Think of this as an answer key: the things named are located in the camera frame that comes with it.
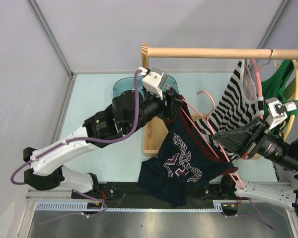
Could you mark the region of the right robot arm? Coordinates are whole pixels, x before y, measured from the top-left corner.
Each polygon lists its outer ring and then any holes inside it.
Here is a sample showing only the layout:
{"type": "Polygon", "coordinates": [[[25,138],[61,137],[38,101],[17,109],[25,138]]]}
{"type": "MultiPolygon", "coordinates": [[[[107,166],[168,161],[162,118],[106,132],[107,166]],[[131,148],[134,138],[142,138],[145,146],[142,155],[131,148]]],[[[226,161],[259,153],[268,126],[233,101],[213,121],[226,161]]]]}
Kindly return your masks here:
{"type": "MultiPolygon", "coordinates": [[[[240,128],[219,132],[212,138],[243,159],[250,159],[258,154],[271,161],[274,166],[279,165],[286,171],[294,172],[294,178],[298,181],[298,138],[290,144],[285,143],[283,135],[273,134],[263,119],[255,118],[240,128]]],[[[225,199],[231,199],[234,195],[260,199],[293,211],[298,217],[298,189],[277,189],[249,181],[241,189],[227,181],[219,186],[219,193],[225,199]]]]}

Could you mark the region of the striped black white top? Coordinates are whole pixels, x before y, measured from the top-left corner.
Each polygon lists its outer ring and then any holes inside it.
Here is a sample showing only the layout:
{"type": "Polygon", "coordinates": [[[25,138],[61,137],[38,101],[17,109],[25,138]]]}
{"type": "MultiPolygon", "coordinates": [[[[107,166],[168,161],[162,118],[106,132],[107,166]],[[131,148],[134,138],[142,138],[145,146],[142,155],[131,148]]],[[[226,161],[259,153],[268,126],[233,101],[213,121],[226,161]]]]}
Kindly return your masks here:
{"type": "Polygon", "coordinates": [[[249,60],[246,59],[238,62],[215,110],[208,119],[195,121],[200,132],[215,149],[220,150],[220,146],[212,139],[213,134],[209,126],[218,133],[239,128],[255,117],[264,115],[248,65],[249,60]]]}

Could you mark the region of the navy tank top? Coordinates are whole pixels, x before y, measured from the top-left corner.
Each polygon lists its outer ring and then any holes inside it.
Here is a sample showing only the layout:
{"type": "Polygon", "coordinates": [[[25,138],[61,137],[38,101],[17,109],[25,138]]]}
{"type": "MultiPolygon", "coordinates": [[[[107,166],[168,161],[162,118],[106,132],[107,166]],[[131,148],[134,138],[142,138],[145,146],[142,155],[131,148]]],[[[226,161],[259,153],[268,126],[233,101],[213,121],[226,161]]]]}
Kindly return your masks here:
{"type": "Polygon", "coordinates": [[[199,188],[218,176],[232,174],[237,167],[214,146],[208,146],[191,123],[186,104],[168,130],[157,156],[142,162],[138,187],[171,207],[187,204],[187,190],[199,188]]]}

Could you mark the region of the thick pink hanger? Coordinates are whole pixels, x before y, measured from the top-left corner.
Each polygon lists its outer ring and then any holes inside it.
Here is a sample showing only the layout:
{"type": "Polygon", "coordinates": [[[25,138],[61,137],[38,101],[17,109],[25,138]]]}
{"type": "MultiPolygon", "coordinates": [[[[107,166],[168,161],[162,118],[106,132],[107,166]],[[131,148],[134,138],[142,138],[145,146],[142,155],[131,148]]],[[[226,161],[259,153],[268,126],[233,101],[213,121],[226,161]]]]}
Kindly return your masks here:
{"type": "Polygon", "coordinates": [[[256,80],[257,80],[258,97],[259,97],[259,99],[261,99],[260,102],[261,102],[262,106],[264,106],[264,97],[263,97],[260,71],[265,65],[268,65],[270,63],[270,61],[272,60],[272,57],[273,57],[273,49],[270,48],[270,57],[269,57],[269,61],[267,63],[264,63],[259,67],[256,59],[252,59],[253,66],[255,68],[256,80]]]}

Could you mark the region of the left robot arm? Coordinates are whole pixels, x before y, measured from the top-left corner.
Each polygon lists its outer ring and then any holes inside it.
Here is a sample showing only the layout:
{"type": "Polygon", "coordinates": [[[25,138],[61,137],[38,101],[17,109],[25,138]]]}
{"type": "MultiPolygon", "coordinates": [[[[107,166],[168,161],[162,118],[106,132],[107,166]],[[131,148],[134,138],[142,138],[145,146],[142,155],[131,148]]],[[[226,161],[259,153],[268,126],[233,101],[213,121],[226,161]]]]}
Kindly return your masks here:
{"type": "Polygon", "coordinates": [[[95,198],[100,192],[97,176],[76,172],[65,164],[82,154],[122,141],[154,117],[174,119],[183,104],[173,90],[163,92],[162,98],[148,92],[125,91],[64,139],[40,150],[25,148],[24,161],[30,168],[23,173],[24,182],[38,191],[63,187],[95,198]]]}

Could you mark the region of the yellow hanger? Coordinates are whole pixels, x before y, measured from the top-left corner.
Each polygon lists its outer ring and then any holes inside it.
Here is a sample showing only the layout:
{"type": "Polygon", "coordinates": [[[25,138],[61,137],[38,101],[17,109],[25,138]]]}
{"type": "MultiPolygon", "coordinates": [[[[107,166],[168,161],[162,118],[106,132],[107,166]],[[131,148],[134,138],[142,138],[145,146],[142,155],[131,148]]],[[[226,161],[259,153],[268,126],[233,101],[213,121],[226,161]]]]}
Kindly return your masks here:
{"type": "MultiPolygon", "coordinates": [[[[295,78],[290,83],[290,85],[286,87],[284,96],[286,99],[288,99],[290,101],[292,101],[292,100],[298,101],[298,62],[297,62],[297,60],[293,59],[292,63],[294,65],[294,69],[295,69],[295,78]]],[[[284,131],[284,141],[287,139],[288,135],[290,134],[290,131],[294,125],[295,118],[296,118],[295,115],[290,116],[289,122],[288,122],[287,127],[284,131]]]]}

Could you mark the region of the green tank top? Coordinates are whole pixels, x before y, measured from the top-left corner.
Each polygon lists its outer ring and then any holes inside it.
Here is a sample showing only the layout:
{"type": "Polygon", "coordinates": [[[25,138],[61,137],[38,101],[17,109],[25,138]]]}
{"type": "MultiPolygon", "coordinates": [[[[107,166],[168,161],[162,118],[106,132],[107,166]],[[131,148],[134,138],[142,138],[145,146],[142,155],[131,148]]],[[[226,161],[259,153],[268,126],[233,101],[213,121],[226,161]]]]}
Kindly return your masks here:
{"type": "Polygon", "coordinates": [[[282,104],[290,100],[284,96],[286,83],[290,79],[295,67],[290,59],[284,60],[275,73],[265,81],[261,82],[260,97],[264,99],[277,98],[282,104]]]}

